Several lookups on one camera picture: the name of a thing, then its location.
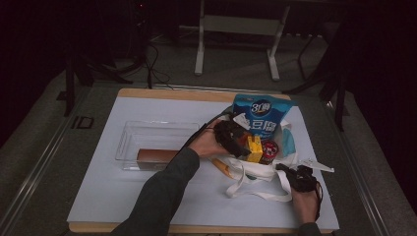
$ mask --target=white strap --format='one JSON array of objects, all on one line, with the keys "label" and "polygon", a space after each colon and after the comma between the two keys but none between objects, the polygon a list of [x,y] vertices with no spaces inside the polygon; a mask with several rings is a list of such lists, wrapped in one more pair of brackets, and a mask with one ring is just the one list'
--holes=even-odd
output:
[{"label": "white strap", "polygon": [[243,192],[243,193],[237,193],[237,191],[240,189],[240,187],[242,186],[243,182],[251,182],[248,177],[246,176],[246,169],[244,164],[242,163],[242,161],[239,161],[241,163],[241,168],[242,168],[242,177],[239,179],[238,182],[236,182],[235,184],[233,184],[232,186],[230,186],[227,191],[226,191],[226,195],[229,198],[237,198],[239,196],[242,195],[256,195],[258,197],[261,197],[265,200],[268,201],[278,201],[278,202],[289,202],[292,200],[292,196],[291,196],[291,187],[289,185],[288,179],[286,178],[285,172],[282,170],[275,170],[275,172],[278,174],[279,176],[279,180],[281,181],[281,185],[282,185],[282,189],[287,193],[286,195],[273,195],[273,194],[268,194],[268,193],[261,193],[261,192]]}]

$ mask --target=white paper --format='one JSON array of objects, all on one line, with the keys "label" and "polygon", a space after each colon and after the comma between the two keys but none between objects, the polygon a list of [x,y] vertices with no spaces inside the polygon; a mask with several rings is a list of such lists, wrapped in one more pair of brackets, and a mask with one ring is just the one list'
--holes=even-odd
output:
[{"label": "white paper", "polygon": [[[118,97],[110,113],[83,184],[75,199],[69,222],[122,222],[130,214],[141,188],[152,171],[126,171],[115,159],[126,121],[195,122],[201,126],[230,106],[228,102]],[[285,116],[292,125],[292,135],[300,159],[316,160],[303,117],[298,107]],[[337,218],[320,171],[314,176],[322,183],[324,199],[322,229],[338,229]],[[208,160],[190,181],[183,201],[171,224],[241,227],[298,228],[292,202],[265,201],[257,196],[229,199],[226,189],[235,183],[219,172]],[[283,194],[279,180],[242,187],[251,191]]]}]

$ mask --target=orange object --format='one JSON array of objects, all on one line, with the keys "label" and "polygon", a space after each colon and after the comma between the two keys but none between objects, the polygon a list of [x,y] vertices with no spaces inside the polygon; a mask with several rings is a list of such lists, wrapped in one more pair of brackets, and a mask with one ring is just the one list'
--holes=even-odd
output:
[{"label": "orange object", "polygon": [[226,165],[225,163],[223,163],[221,160],[217,159],[217,158],[213,158],[211,160],[211,163],[217,167],[217,169],[219,169],[221,171],[221,173],[223,173],[224,175],[226,175],[227,177],[232,178],[232,176],[229,173],[229,166]]}]

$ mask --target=brown box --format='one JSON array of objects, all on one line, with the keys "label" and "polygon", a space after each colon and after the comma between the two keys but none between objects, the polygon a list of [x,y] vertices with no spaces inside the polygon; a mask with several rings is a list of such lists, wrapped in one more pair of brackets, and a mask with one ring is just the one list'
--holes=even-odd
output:
[{"label": "brown box", "polygon": [[178,150],[140,149],[138,166],[141,170],[162,170],[177,153]]}]

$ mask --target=table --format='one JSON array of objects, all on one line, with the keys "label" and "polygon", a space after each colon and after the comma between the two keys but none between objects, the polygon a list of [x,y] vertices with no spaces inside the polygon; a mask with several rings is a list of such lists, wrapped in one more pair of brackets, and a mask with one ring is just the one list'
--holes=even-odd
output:
[{"label": "table", "polygon": [[[128,216],[143,184],[154,173],[122,170],[122,163],[115,160],[126,121],[162,119],[203,124],[229,106],[235,94],[218,91],[121,89],[68,216],[70,229],[75,232],[111,231]],[[302,144],[297,146],[300,156],[315,159],[298,107],[293,107],[287,117],[293,125],[297,144]],[[321,172],[315,171],[315,176],[322,182],[325,191],[322,216],[318,224],[323,232],[331,232],[338,228],[337,219]],[[183,202],[171,221],[170,232],[287,233],[298,228],[292,203],[272,203],[255,196],[228,199],[224,191],[234,182],[219,174],[209,161],[202,160],[199,171],[187,187]],[[272,182],[257,184],[255,188],[270,189],[270,184],[278,186]],[[282,191],[278,188],[276,190],[278,194]]]},{"label": "table", "polygon": [[266,19],[248,19],[237,17],[225,17],[205,14],[205,0],[201,0],[200,8],[200,24],[199,24],[199,48],[196,60],[196,76],[203,73],[203,64],[205,57],[204,33],[205,30],[237,32],[237,33],[253,33],[261,35],[274,36],[273,44],[267,50],[267,57],[271,78],[274,81],[279,80],[278,69],[276,67],[275,52],[282,36],[285,21],[288,16],[290,7],[285,6],[279,20]]}]

